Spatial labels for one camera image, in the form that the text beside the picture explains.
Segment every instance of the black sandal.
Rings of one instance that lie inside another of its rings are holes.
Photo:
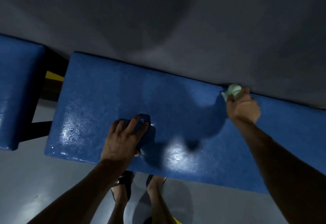
[[[133,172],[131,171],[124,171],[121,176],[119,177],[118,179],[118,182],[115,183],[112,187],[115,187],[115,186],[118,186],[118,185],[125,185],[125,189],[127,191],[127,198],[128,198],[128,201],[131,197],[131,183],[132,183],[132,176],[133,176]],[[112,197],[115,201],[115,198],[114,198],[114,194],[113,194],[113,191],[111,189],[111,192],[112,192]]]
[[[154,176],[154,175],[152,175],[152,174],[150,174],[150,175],[148,176],[148,178],[147,178],[147,180],[146,180],[146,188],[148,187],[148,185],[149,185],[150,181],[152,180],[153,176]]]

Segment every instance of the foot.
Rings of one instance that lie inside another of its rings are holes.
[[[116,204],[126,206],[128,202],[127,191],[125,185],[118,185],[111,188]]]
[[[166,177],[153,176],[147,187],[147,192],[149,196],[157,193],[161,194],[163,183],[165,180]]]

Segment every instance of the blue vinyl cushion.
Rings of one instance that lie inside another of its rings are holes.
[[[0,35],[0,149],[18,147],[46,48]]]
[[[45,154],[96,164],[114,120],[138,113],[151,126],[129,170],[267,193],[252,155],[227,119],[223,87],[73,53]],[[253,94],[257,125],[326,173],[326,112]]]

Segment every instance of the forearm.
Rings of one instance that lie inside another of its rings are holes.
[[[287,221],[325,223],[326,177],[277,144],[254,123],[236,120],[234,124]]]
[[[77,185],[39,213],[29,224],[90,223],[108,190],[125,170],[121,163],[102,161]]]

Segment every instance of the hand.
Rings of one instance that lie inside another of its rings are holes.
[[[234,96],[230,95],[226,102],[226,111],[229,119],[234,124],[239,120],[256,123],[260,117],[260,107],[251,98],[249,88],[243,88],[237,100],[234,100]]]
[[[149,125],[144,123],[140,130],[134,134],[134,129],[140,118],[140,115],[133,117],[128,127],[126,127],[123,120],[116,120],[112,123],[108,137],[105,140],[101,161],[119,161],[124,165],[125,169],[129,166],[132,157],[139,154],[135,150],[136,145],[147,131]]]

